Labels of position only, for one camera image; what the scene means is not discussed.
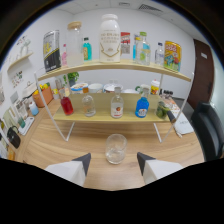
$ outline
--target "wooden shelf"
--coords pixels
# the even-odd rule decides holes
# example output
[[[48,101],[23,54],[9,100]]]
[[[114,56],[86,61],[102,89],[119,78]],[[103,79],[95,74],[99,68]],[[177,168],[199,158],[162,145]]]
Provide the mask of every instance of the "wooden shelf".
[[[28,58],[28,57],[29,57],[30,55],[32,55],[32,54],[33,54],[33,52],[31,52],[31,53],[25,55],[24,57],[22,57],[22,58],[20,58],[20,59],[18,59],[18,60],[16,60],[16,61],[14,61],[11,65],[9,65],[8,70],[9,70],[10,68],[12,68],[14,65],[18,64],[20,61],[24,60],[25,58]]]
[[[121,97],[124,100],[124,112],[123,116],[119,119],[112,118],[110,115],[111,110],[111,99],[114,96],[113,93],[92,93],[90,94],[95,103],[96,114],[93,117],[86,117],[83,113],[82,108],[82,98],[84,94],[71,94],[69,97],[71,99],[74,113],[72,115],[66,116],[63,112],[62,107],[54,114],[53,118],[57,121],[75,121],[79,123],[128,123],[134,122],[139,123],[153,123],[153,122],[170,122],[167,118],[166,120],[158,118],[154,112],[157,108],[157,103],[160,99],[158,95],[149,95],[149,110],[145,118],[138,118],[135,115],[135,109],[137,101],[141,98],[141,94],[133,93],[121,93]]]
[[[99,69],[128,69],[128,70],[148,71],[148,72],[166,74],[166,75],[173,76],[188,82],[191,81],[189,77],[181,74],[180,72],[174,72],[166,68],[157,67],[155,66],[154,63],[150,63],[150,66],[138,65],[138,64],[135,64],[133,60],[130,60],[130,59],[121,59],[121,62],[119,63],[101,63],[99,62],[99,60],[92,60],[89,62],[84,62],[84,64],[80,66],[71,67],[71,68],[65,67],[65,68],[53,70],[39,77],[38,80],[41,81],[47,78],[67,74],[70,72],[80,72],[80,71],[99,70]]]

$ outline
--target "label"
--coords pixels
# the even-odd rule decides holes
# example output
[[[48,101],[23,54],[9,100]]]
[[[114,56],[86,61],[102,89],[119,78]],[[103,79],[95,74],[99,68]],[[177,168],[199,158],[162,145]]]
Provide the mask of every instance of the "label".
[[[88,60],[88,49],[87,47],[83,48],[84,60]]]
[[[122,117],[123,115],[123,107],[120,105],[112,105],[111,107],[111,116],[114,118]]]
[[[140,109],[138,111],[138,116],[145,117],[147,114],[147,109]]]
[[[179,72],[181,64],[181,47],[179,44],[166,41],[164,67]]]
[[[100,34],[100,61],[120,61],[120,32],[117,30],[102,30]]]

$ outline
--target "box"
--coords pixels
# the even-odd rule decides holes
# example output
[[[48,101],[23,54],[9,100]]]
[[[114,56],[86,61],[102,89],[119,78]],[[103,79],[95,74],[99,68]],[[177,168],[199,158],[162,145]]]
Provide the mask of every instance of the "box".
[[[53,94],[52,94],[50,86],[47,89],[43,90],[42,94],[43,94],[46,104],[49,104],[53,100]],[[44,107],[44,103],[41,99],[40,93],[32,95],[32,96],[33,96],[33,99],[34,99],[37,107],[39,107],[39,108]]]

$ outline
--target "cup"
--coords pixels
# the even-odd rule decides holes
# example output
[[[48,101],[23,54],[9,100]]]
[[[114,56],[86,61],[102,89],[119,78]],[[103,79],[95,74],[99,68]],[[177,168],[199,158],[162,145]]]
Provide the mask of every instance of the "cup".
[[[120,134],[112,134],[106,141],[106,158],[112,164],[119,164],[124,160],[127,139]]]

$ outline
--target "small bottle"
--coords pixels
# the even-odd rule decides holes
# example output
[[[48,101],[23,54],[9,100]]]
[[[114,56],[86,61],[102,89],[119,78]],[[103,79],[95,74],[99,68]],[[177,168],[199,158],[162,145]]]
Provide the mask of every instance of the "small bottle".
[[[63,45],[63,54],[61,55],[62,66],[67,66],[66,44]]]
[[[133,61],[135,62],[135,58],[136,58],[136,43],[137,40],[136,38],[139,37],[139,35],[135,34],[134,35],[134,44],[133,44]]]
[[[73,107],[71,100],[65,95],[65,89],[60,89],[61,106],[65,115],[73,114]]]
[[[158,49],[155,52],[155,64],[163,67],[164,51],[163,51],[163,44],[162,43],[158,43]]]
[[[151,50],[146,36],[146,32],[140,32],[141,40],[136,44],[136,62],[141,65],[150,65]]]
[[[114,88],[115,96],[111,99],[111,117],[120,118],[123,115],[124,100],[120,96],[121,87]]]
[[[143,88],[141,99],[138,100],[135,110],[135,115],[140,118],[144,118],[149,108],[148,101],[149,89]]]
[[[92,46],[89,43],[89,37],[84,38],[83,54],[84,54],[84,61],[92,60]]]
[[[84,114],[87,117],[92,117],[96,113],[93,97],[88,94],[89,92],[88,87],[83,88],[82,91],[85,94],[85,96],[82,99]]]

